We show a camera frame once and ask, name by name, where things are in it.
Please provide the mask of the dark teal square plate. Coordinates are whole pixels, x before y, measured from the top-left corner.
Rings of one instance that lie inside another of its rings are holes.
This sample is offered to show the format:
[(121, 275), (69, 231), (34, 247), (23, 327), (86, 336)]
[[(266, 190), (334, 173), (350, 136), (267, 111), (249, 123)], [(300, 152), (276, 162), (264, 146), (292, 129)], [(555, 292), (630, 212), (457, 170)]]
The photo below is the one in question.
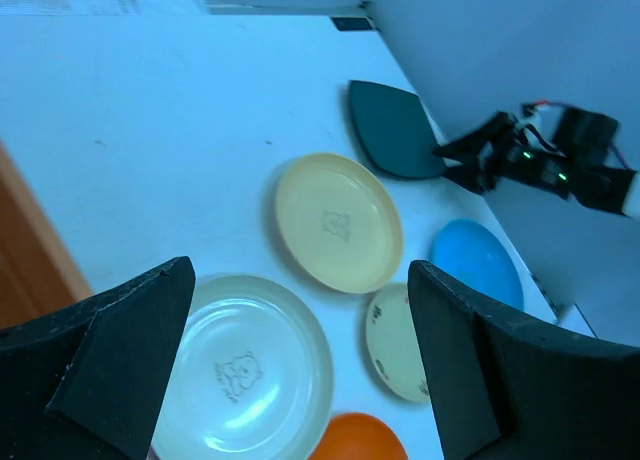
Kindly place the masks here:
[(416, 94), (352, 80), (347, 100), (356, 137), (376, 169), (409, 180), (434, 179), (445, 172), (444, 160), (433, 154), (438, 141)]

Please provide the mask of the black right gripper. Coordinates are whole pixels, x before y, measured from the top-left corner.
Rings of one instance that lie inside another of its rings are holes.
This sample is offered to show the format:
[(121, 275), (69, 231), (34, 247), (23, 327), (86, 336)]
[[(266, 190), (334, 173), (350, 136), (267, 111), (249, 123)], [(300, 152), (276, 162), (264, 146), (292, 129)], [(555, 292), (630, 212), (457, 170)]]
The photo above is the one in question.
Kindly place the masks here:
[(608, 166), (607, 158), (622, 156), (615, 148), (620, 122), (605, 114), (563, 107), (551, 138), (556, 152), (530, 145), (520, 119), (497, 112), (478, 129), (432, 154), (456, 161), (443, 177), (478, 195), (494, 190), (504, 177), (552, 193), (564, 200), (612, 214), (638, 212), (638, 172), (625, 162)]

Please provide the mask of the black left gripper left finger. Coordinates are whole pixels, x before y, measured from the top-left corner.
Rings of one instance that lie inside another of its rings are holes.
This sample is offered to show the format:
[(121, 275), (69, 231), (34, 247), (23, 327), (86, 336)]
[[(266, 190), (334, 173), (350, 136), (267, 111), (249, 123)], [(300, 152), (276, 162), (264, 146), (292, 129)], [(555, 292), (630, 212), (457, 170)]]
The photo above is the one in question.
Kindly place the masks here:
[(146, 458), (194, 286), (175, 257), (3, 329), (2, 458)]

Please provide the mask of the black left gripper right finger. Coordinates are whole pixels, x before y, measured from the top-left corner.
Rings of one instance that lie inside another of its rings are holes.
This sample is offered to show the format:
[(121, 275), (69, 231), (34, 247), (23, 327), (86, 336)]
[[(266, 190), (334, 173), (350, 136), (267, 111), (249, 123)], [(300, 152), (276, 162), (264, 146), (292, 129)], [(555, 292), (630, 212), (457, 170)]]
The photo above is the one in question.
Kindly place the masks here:
[(430, 262), (409, 305), (448, 459), (635, 459), (639, 351), (539, 320)]

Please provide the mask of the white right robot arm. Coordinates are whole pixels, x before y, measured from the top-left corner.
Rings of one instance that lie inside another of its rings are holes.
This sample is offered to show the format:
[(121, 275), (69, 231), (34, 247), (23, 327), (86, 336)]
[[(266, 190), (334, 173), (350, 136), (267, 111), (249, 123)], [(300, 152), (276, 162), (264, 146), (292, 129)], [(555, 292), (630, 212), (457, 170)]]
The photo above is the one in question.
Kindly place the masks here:
[(639, 172), (614, 140), (620, 122), (566, 102), (521, 105), (521, 114), (496, 113), (471, 133), (440, 145), (433, 155), (455, 162), (443, 177), (478, 195), (506, 178), (571, 197), (593, 210), (639, 218)]

